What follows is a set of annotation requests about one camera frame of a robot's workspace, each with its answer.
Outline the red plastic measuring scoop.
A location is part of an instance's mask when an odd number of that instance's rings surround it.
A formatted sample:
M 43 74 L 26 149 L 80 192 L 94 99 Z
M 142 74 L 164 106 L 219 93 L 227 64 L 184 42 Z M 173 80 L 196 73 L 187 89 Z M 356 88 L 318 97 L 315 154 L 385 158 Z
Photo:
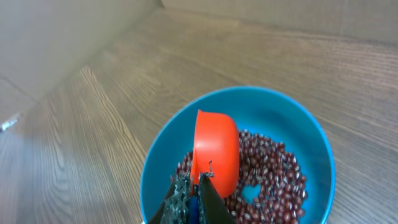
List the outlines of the red plastic measuring scoop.
M 239 180 L 239 137 L 227 114 L 198 110 L 190 171 L 195 185 L 205 172 L 213 173 L 210 182 L 221 198 L 234 192 Z

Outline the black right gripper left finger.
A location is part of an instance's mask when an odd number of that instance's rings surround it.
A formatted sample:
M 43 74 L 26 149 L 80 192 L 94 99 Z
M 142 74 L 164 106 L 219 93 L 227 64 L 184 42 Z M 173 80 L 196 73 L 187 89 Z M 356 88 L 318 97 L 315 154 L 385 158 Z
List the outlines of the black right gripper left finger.
M 192 224 L 195 222 L 195 193 L 187 173 L 172 178 L 167 194 L 148 224 Z

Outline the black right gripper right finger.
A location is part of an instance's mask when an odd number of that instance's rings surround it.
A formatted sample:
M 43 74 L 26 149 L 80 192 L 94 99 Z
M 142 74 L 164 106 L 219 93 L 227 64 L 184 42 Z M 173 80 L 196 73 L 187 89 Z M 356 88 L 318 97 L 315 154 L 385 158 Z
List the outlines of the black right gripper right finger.
M 201 174 L 198 184 L 198 223 L 199 224 L 235 224 L 224 200 L 218 195 L 211 183 L 209 174 Z

